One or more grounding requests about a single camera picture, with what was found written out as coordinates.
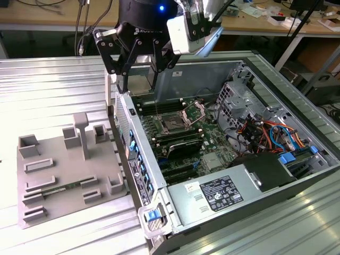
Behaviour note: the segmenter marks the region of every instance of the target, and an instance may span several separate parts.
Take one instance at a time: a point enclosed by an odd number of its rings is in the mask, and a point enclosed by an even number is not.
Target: blue release tab
[[[311,152],[314,153],[314,154],[318,153],[318,151],[319,151],[318,148],[315,147],[314,145],[310,147],[310,150],[311,150]]]
[[[144,164],[141,164],[140,168],[142,169],[142,175],[144,175],[145,172],[146,172],[146,170],[147,170],[147,169],[145,168],[145,165],[144,165]]]
[[[134,150],[134,147],[136,146],[136,142],[132,141],[130,144],[130,151]]]
[[[160,219],[162,216],[160,214],[160,211],[159,210],[153,210],[153,211],[150,211],[146,214],[146,219],[147,219],[147,222],[151,222],[153,220],[157,220],[157,219]]]
[[[145,182],[146,184],[148,184],[148,183],[150,182],[150,177],[149,177],[148,174],[145,174],[144,182]]]
[[[150,195],[152,196],[154,193],[154,187],[152,187],[152,184],[149,184],[149,191],[150,191]]]
[[[280,160],[283,164],[287,164],[289,162],[296,160],[296,158],[293,156],[292,153],[287,152],[287,153],[281,155]]]

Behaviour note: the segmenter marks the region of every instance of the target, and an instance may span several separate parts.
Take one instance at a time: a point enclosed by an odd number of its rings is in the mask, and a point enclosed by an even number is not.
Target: warning label
[[[228,175],[200,184],[200,187],[213,211],[220,211],[243,201],[241,194]]]

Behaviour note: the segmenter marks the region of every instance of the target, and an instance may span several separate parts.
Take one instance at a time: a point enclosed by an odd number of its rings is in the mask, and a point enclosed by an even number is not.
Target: cable
[[[109,10],[111,9],[112,1],[113,1],[113,0],[109,0],[108,7],[107,7],[107,9],[105,10],[105,12],[97,19],[97,21],[96,21],[94,24],[90,25],[90,26],[85,30],[85,34],[83,34],[82,40],[84,40],[84,38],[85,38],[86,36],[91,36],[91,35],[92,35],[92,33],[93,33],[95,27],[98,25],[98,23],[105,17],[105,15],[106,15],[106,14],[109,12]],[[76,48],[76,51],[79,51],[80,45],[81,45],[81,43],[78,44],[78,46],[77,46],[77,48]]]
[[[75,23],[75,35],[74,35],[74,55],[78,56],[77,52],[77,38],[78,38],[78,27],[79,27],[79,21],[81,16],[81,10],[83,9],[83,6],[81,3],[79,3],[79,9],[78,9],[78,16],[76,17],[76,23]]]
[[[292,43],[292,41],[295,39],[295,37],[298,35],[298,33],[300,32],[300,30],[302,29],[303,25],[308,21],[309,17],[312,15],[313,11],[316,9],[316,7],[318,6],[318,4],[321,3],[322,0],[315,0],[312,7],[308,10],[306,16],[302,19],[301,23],[298,25],[298,27],[295,29],[294,33],[292,34],[292,36],[290,36],[288,45],[290,45]],[[277,55],[277,57],[274,58],[273,62],[272,62],[272,66],[275,66],[277,64],[277,62],[280,60],[281,56],[286,52],[287,47],[283,47],[282,51],[280,52],[280,54]]]
[[[85,14],[85,24],[83,28],[83,35],[80,38],[78,45],[76,46],[76,53],[79,56],[82,56],[84,54],[84,38],[86,37],[86,25],[87,25],[87,18],[89,16],[89,9],[90,9],[90,3],[86,6],[86,14]]]
[[[102,18],[105,17],[105,15],[109,12],[109,10],[111,9],[111,5],[112,5],[112,0],[110,0],[110,2],[108,3],[108,7],[105,10],[105,12],[97,19],[97,21],[95,22],[95,24],[93,24],[92,26],[97,26],[98,23],[102,20]]]
[[[288,8],[288,9],[290,8],[289,6],[284,5],[284,2],[282,2],[281,4],[282,4],[284,7]]]
[[[265,130],[265,128],[262,126],[262,130],[263,130],[263,134],[265,135],[268,143],[269,143],[269,148],[272,149],[272,145],[271,145],[271,142],[270,142],[270,139],[269,139],[269,136],[267,134],[267,131]]]
[[[276,146],[280,147],[281,149],[283,149],[284,152],[286,152],[285,147],[283,147],[281,144],[277,143],[274,138],[273,138],[273,129],[274,126],[270,129],[269,135],[270,135],[270,139],[272,140],[273,144],[275,144]]]
[[[290,35],[290,33],[291,33],[291,31],[292,31],[292,29],[293,29],[293,26],[294,26],[294,23],[295,23],[295,20],[296,20],[296,17],[298,16],[298,12],[296,12],[296,14],[295,14],[295,17],[294,17],[294,20],[293,20],[293,23],[292,23],[292,25],[291,25],[291,28],[289,29],[289,31],[288,31],[288,34],[287,34],[287,36],[286,36],[286,44],[285,44],[285,46],[284,46],[284,48],[287,48],[288,46],[289,46],[289,44],[288,44],[288,42],[289,42],[289,40],[288,40],[288,37],[289,37],[289,35]],[[274,57],[274,59],[276,59],[277,57],[278,57],[278,54],[280,53],[280,50],[275,54],[275,57]]]
[[[35,0],[35,2],[36,2],[36,4],[37,4],[37,6],[38,6],[39,8],[41,8],[41,9],[43,9],[44,11],[54,12],[54,13],[56,13],[56,14],[58,14],[58,15],[64,15],[64,13],[61,12],[61,11],[57,11],[57,10],[52,10],[52,9],[46,8],[46,7],[44,6],[45,3],[40,2],[39,0]],[[59,8],[58,5],[50,5],[50,7]]]
[[[196,92],[195,99],[197,99],[199,92],[201,92],[201,91],[203,91],[203,90],[205,90],[205,89],[208,90],[209,92],[211,92],[212,94],[215,94],[211,89],[209,89],[208,87],[205,87],[205,88],[202,88],[202,89],[200,89],[200,90],[198,90],[198,91]]]
[[[83,28],[83,35],[85,35],[85,31],[86,31],[87,18],[89,16],[89,9],[90,9],[90,3],[86,6],[85,24],[84,24],[84,28]]]
[[[294,141],[294,139],[292,138],[292,136],[291,136],[290,132],[288,131],[288,129],[287,129],[286,127],[284,127],[284,126],[281,126],[281,125],[273,126],[273,127],[270,129],[270,132],[269,132],[269,134],[270,134],[270,139],[271,139],[271,141],[272,141],[275,145],[279,146],[280,148],[283,149],[283,151],[285,151],[285,148],[284,148],[281,144],[277,143],[277,142],[275,141],[274,137],[273,137],[273,130],[274,130],[275,127],[278,127],[278,128],[281,128],[282,130],[284,130],[284,131],[287,133],[287,135],[288,135],[288,137],[289,137],[289,139],[290,139],[292,145],[294,146],[294,148],[295,148],[295,149],[299,149],[299,148],[295,145],[295,141]]]
[[[292,130],[292,131],[294,131],[294,129],[292,128],[292,127],[290,127],[290,126],[287,126],[287,125],[285,125],[285,124],[283,124],[283,123],[275,123],[275,122],[272,122],[272,121],[265,121],[265,123],[266,124],[268,124],[268,125],[271,125],[271,126],[283,126],[283,127],[285,127],[285,128],[287,128],[287,129],[289,129],[289,130]],[[301,147],[301,148],[304,148],[305,147],[305,145],[303,145],[303,143],[300,141],[300,138],[299,138],[299,135],[298,135],[298,133],[295,133],[295,136],[296,136],[296,143]]]
[[[43,4],[43,5],[29,4],[29,3],[25,3],[25,2],[23,2],[21,0],[16,0],[16,1],[18,1],[19,3],[25,4],[25,5],[30,5],[30,6],[51,6],[51,5],[55,5],[55,4],[60,4],[60,3],[64,2],[64,1],[66,1],[66,0],[61,0],[59,2],[55,2],[55,3],[51,3],[51,4]]]
[[[216,25],[217,20],[219,19],[219,17],[222,16],[222,14],[224,13],[224,11],[229,7],[229,5],[231,5],[231,3],[234,2],[234,0],[228,0],[223,7],[216,13],[215,17],[212,19],[211,21],[211,27],[213,28]]]

